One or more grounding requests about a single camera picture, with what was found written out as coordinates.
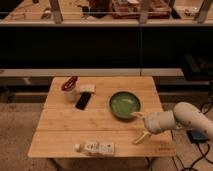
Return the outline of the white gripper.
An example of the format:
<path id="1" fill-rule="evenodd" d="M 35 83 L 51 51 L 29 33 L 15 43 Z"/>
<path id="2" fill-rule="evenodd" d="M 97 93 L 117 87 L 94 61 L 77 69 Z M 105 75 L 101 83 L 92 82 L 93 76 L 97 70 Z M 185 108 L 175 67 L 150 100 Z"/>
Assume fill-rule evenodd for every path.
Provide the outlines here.
<path id="1" fill-rule="evenodd" d="M 145 117 L 145 114 L 142 112 L 132 112 L 131 115 L 140 119 L 144 119 Z M 151 137 L 151 133 L 159 134 L 166 130 L 173 129 L 176 126 L 176 121 L 171 110 L 165 112 L 154 112 L 148 114 L 145 117 L 144 126 L 149 132 L 142 131 L 140 135 L 133 141 L 134 145 L 138 145 L 149 139 Z"/>

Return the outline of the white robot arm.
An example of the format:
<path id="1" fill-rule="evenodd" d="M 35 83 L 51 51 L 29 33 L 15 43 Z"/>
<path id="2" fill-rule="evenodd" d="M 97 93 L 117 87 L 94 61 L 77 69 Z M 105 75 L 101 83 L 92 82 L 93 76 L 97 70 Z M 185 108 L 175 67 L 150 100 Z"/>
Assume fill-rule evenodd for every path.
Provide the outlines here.
<path id="1" fill-rule="evenodd" d="M 213 141 L 213 121 L 188 102 L 179 102 L 172 110 L 150 114 L 132 112 L 131 115 L 140 118 L 144 124 L 144 129 L 133 141 L 134 145 L 143 143 L 152 135 L 161 134 L 167 130 L 180 129 L 195 129 Z"/>

